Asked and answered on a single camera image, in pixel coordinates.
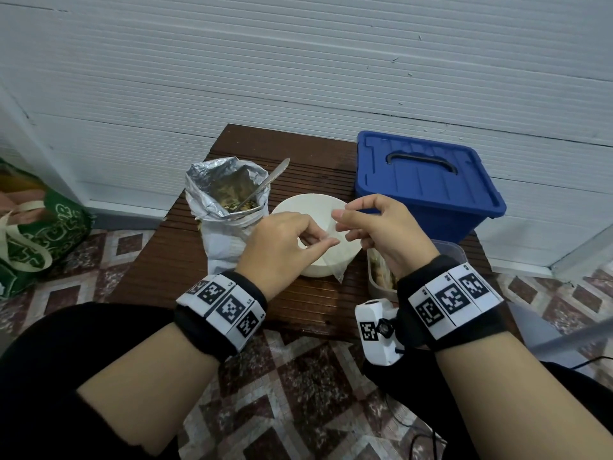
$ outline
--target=black handle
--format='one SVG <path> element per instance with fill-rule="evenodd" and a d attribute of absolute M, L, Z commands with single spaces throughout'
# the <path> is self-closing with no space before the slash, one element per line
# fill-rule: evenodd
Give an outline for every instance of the black handle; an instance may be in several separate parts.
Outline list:
<path fill-rule="evenodd" d="M 398 151 L 396 153 L 390 153 L 389 155 L 387 155 L 385 161 L 387 162 L 387 164 L 392 164 L 392 160 L 394 158 L 412 159 L 414 161 L 422 161 L 425 163 L 440 164 L 441 166 L 447 168 L 449 172 L 452 172 L 453 174 L 456 174 L 456 175 L 458 173 L 456 166 L 452 165 L 449 161 L 438 159 L 438 158 L 433 158 L 432 156 L 419 156 L 415 154 L 403 153 L 401 151 Z"/>

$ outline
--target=spoon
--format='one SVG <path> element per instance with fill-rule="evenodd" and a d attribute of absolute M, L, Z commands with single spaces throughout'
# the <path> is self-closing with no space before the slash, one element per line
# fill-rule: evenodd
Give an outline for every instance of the spoon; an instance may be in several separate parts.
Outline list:
<path fill-rule="evenodd" d="M 269 176 L 265 178 L 264 181 L 262 181 L 262 183 L 256 187 L 256 189 L 251 193 L 251 195 L 249 195 L 245 200 L 240 202 L 237 205 L 237 207 L 234 208 L 232 211 L 229 211 L 229 213 L 236 213 L 244 204 L 247 203 L 247 201 L 251 200 L 257 194 L 263 191 L 266 188 L 266 186 L 270 185 L 272 181 L 277 179 L 281 175 L 281 173 L 287 169 L 287 166 L 289 166 L 289 158 L 286 158 L 283 161 L 281 161 L 280 165 L 277 166 L 272 171 L 272 173 L 270 173 Z"/>

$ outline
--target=wooden table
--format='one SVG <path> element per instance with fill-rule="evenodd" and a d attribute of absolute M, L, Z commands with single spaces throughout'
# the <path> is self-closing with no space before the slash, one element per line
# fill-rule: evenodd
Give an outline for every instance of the wooden table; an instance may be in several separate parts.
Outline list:
<path fill-rule="evenodd" d="M 284 158 L 287 170 L 272 184 L 269 208 L 288 197 L 316 192 L 344 201 L 354 199 L 356 144 L 329 138 L 228 124 L 207 159 L 237 156 L 271 171 Z M 475 234 L 460 245 L 473 267 L 497 287 L 490 264 Z M 359 339 L 354 308 L 370 297 L 366 255 L 349 265 L 343 284 L 334 278 L 298 278 L 271 301 L 264 326 L 334 339 Z M 174 307 L 175 299 L 207 274 L 207 257 L 185 194 L 172 206 L 110 300 Z M 517 326 L 505 307 L 514 334 Z"/>

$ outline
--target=forearm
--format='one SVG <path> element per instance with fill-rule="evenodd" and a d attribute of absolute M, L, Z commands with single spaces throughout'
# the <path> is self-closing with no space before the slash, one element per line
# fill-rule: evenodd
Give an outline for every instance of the forearm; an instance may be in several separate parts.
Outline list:
<path fill-rule="evenodd" d="M 160 453 L 219 367 L 173 323 L 86 381 L 78 392 L 128 444 Z"/>
<path fill-rule="evenodd" d="M 610 457 L 613 436 L 510 333 L 436 359 L 482 458 Z"/>

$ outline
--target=person's left hand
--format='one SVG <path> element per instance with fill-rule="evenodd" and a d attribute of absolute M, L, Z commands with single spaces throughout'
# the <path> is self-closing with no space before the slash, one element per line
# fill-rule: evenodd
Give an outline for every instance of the person's left hand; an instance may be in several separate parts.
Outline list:
<path fill-rule="evenodd" d="M 297 239 L 308 245 L 300 248 Z M 285 212 L 266 216 L 253 230 L 235 271 L 271 300 L 339 240 L 327 237 L 309 215 Z"/>

